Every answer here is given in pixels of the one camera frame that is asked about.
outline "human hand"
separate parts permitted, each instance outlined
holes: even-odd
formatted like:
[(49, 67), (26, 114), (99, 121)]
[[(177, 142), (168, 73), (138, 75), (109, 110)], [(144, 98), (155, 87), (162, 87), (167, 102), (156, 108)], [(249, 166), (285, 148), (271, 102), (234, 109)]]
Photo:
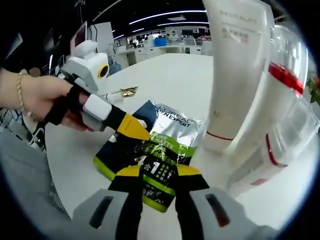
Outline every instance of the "human hand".
[[(54, 76), (31, 77), (24, 75), (21, 81), (22, 99), (25, 108), (31, 113), (30, 117), (43, 121), (52, 108), (55, 99), (66, 96), (72, 85), (67, 81)], [(88, 97), (80, 95), (79, 102), (84, 104)], [(70, 111), (64, 116), (62, 125), (79, 130), (90, 130), (82, 119)]]

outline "computer monitor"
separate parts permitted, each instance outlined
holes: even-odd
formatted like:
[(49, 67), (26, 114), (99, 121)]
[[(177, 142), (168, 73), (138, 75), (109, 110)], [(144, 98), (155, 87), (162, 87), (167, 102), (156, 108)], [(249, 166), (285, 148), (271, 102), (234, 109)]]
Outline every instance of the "computer monitor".
[(184, 38), (183, 43), (185, 45), (196, 45), (196, 40), (194, 38)]
[(199, 34), (200, 34), (200, 36), (209, 36), (210, 35), (210, 28), (199, 27)]
[(66, 62), (66, 57), (65, 55), (62, 55), (62, 57), (60, 57), (59, 61), (58, 61), (58, 66), (61, 69), (63, 67), (63, 65), (65, 65)]
[(71, 56), (75, 55), (76, 46), (78, 46), (79, 44), (87, 40), (87, 27), (88, 27), (88, 24), (87, 22), (85, 22), (84, 24), (82, 24), (79, 30), (76, 31), (75, 35), (71, 38), (71, 41), (70, 41)]
[(193, 36), (195, 39), (198, 39), (198, 38), (200, 38), (200, 33), (194, 32), (194, 33), (192, 34), (192, 36)]
[(183, 29), (182, 35), (184, 36), (192, 36), (194, 34), (194, 31), (192, 29)]

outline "person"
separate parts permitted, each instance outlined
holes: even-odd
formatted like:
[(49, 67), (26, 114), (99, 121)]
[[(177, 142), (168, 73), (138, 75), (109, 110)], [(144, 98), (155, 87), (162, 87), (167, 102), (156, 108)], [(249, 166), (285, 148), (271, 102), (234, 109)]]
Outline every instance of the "person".
[(165, 40), (166, 40), (167, 43), (170, 42), (170, 34), (169, 34), (169, 33), (167, 33), (167, 34), (165, 35)]
[(179, 41), (179, 36), (176, 34), (175, 31), (172, 31), (172, 36), (170, 38), (170, 41)]
[[(21, 100), (17, 90), (18, 77), (18, 73), (4, 68), (0, 70), (0, 109), (21, 110)], [(22, 76), (20, 85), (23, 106), (31, 113), (30, 117), (38, 122), (44, 120), (55, 99), (66, 96), (72, 87), (67, 81), (54, 76), (32, 77), (27, 74)], [(85, 95), (79, 97), (81, 104), (87, 99)], [(82, 120), (71, 112), (64, 116), (61, 124), (79, 131), (89, 130)]]
[(137, 48), (137, 45), (134, 41), (130, 40), (129, 44), (130, 44), (131, 48), (135, 48), (135, 49)]

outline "white tube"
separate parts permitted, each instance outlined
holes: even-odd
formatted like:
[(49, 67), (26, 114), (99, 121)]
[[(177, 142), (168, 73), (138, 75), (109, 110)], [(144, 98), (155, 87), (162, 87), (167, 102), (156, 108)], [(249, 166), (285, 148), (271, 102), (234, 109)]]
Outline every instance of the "white tube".
[(106, 95), (106, 99), (111, 103), (111, 104), (116, 104), (119, 102), (122, 102), (124, 100), (124, 96), (122, 92), (116, 92), (116, 93), (108, 93)]
[(272, 28), (271, 63), (262, 74), (256, 97), (226, 157), (241, 165), (257, 149), (271, 127), (282, 121), (301, 97), (306, 83), (308, 50), (283, 26)]
[(271, 7), (259, 0), (203, 0), (210, 22), (213, 85), (204, 146), (223, 152), (236, 137), (269, 61)]
[(116, 138), (115, 135), (112, 135), (112, 136), (109, 138), (108, 141), (109, 141), (109, 142), (112, 142), (112, 143), (116, 143), (116, 142), (117, 142), (117, 138)]

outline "yellow circle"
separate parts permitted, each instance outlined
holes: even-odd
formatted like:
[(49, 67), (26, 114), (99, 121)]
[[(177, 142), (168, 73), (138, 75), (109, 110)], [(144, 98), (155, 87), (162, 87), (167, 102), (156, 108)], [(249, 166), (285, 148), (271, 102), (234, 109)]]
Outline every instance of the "yellow circle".
[(105, 67), (108, 67), (108, 68), (109, 68), (109, 66), (108, 66), (107, 63), (103, 64), (103, 65), (100, 67), (100, 69), (99, 69), (99, 71), (98, 71), (98, 79), (101, 79), (101, 78), (104, 77), (104, 76), (101, 76), (101, 72), (102, 72), (102, 70), (103, 70)]

